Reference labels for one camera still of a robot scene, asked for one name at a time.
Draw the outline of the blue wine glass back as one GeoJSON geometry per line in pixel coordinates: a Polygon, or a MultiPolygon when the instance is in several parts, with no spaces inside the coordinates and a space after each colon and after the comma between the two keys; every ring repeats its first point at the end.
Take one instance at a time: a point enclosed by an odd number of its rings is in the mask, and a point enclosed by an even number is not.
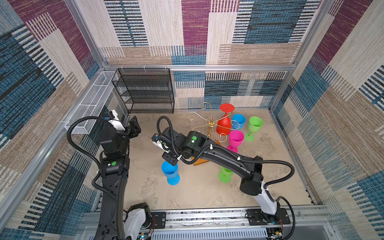
{"type": "Polygon", "coordinates": [[[180,182],[180,175],[179,175],[179,166],[176,164],[175,166],[169,164],[168,162],[164,161],[162,163],[161,170],[165,177],[167,178],[167,182],[171,186],[175,186],[180,182]]]}

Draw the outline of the green wine glass back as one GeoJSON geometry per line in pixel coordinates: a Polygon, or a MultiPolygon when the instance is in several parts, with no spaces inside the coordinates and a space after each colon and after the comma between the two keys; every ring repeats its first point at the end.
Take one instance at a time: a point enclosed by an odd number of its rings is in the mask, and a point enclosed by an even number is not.
{"type": "Polygon", "coordinates": [[[233,174],[234,174],[234,172],[232,172],[232,171],[230,171],[224,167],[221,167],[221,170],[218,174],[218,178],[222,183],[229,183],[232,180],[233,174]]]}

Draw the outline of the green wine glass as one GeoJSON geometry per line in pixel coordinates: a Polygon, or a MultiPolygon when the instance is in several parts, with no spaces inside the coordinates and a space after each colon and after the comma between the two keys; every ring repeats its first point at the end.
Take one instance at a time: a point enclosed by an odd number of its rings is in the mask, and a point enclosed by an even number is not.
{"type": "Polygon", "coordinates": [[[232,180],[233,174],[234,174],[234,172],[232,172],[232,171],[230,171],[224,167],[221,167],[221,170],[218,174],[218,178],[222,183],[229,183],[232,180]]]}
{"type": "Polygon", "coordinates": [[[254,134],[257,133],[261,129],[263,124],[264,124],[264,122],[261,118],[251,117],[249,119],[249,124],[248,124],[249,133],[245,134],[245,140],[248,142],[254,141],[254,139],[255,139],[254,134]]]}

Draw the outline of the red wine glass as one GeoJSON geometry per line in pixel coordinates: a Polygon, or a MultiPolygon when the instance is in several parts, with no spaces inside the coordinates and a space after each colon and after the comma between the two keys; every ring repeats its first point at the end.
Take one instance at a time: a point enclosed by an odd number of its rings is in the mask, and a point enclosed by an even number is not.
{"type": "Polygon", "coordinates": [[[220,110],[223,111],[225,115],[220,120],[218,120],[216,132],[219,135],[229,135],[232,128],[229,114],[235,110],[235,107],[229,103],[225,103],[220,105],[220,110]]]}

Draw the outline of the pink wine glass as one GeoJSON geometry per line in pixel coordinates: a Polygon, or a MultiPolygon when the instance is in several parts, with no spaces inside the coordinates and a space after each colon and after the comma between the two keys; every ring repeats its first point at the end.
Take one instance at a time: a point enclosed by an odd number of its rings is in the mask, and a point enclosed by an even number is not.
{"type": "Polygon", "coordinates": [[[243,143],[245,139],[244,133],[238,130],[231,131],[229,134],[229,145],[227,146],[227,149],[238,153],[238,147],[243,143]]]}

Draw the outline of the light blue wine glass front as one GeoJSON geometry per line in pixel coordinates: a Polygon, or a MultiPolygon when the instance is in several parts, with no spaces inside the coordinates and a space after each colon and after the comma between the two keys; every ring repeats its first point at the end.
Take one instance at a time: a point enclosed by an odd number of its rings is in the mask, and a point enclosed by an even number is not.
{"type": "Polygon", "coordinates": [[[231,129],[234,130],[241,130],[246,123],[246,117],[241,114],[235,114],[232,117],[231,120],[231,129]]]}

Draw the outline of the green wine glass front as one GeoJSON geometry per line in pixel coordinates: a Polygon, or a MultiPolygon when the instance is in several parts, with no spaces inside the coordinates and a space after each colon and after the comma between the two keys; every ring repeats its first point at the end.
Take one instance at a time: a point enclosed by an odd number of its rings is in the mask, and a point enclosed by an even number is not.
{"type": "Polygon", "coordinates": [[[249,124],[248,124],[249,133],[245,134],[245,140],[248,142],[254,141],[254,139],[255,139],[254,134],[257,133],[261,129],[263,124],[264,124],[264,122],[261,118],[251,117],[249,119],[249,124]]]}

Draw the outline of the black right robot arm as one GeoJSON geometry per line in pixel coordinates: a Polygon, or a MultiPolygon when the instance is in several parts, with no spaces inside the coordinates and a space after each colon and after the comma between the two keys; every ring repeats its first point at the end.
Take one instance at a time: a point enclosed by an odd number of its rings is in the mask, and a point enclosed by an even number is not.
{"type": "Polygon", "coordinates": [[[182,161],[184,164],[192,165],[202,158],[237,174],[241,177],[241,192],[254,197],[261,208],[257,214],[247,212],[246,219],[260,221],[265,225],[283,225],[280,200],[285,201],[286,198],[279,196],[274,199],[268,187],[284,182],[294,175],[295,167],[291,163],[237,154],[196,131],[190,131],[185,136],[174,130],[172,122],[167,116],[158,118],[157,131],[152,136],[152,141],[164,151],[162,157],[167,163],[175,166],[178,161],[182,161]],[[283,165],[289,167],[290,172],[280,179],[265,182],[262,167],[266,164],[283,165]]]}

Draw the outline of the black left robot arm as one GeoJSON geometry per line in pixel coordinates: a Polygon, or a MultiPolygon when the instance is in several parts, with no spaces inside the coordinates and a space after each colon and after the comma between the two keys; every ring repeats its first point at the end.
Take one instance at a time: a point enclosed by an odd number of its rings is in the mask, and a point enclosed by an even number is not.
{"type": "Polygon", "coordinates": [[[99,223],[95,234],[95,240],[124,240],[124,194],[129,175],[129,146],[130,139],[141,133],[141,128],[136,116],[132,117],[123,130],[117,130],[113,123],[119,120],[106,120],[97,116],[83,117],[76,120],[67,131],[69,144],[78,152],[92,159],[98,166],[99,172],[92,181],[97,190],[103,192],[102,207],[99,223]],[[104,149],[104,155],[99,159],[81,148],[72,140],[74,128],[87,120],[101,121],[107,125],[99,133],[100,144],[104,149]]]}

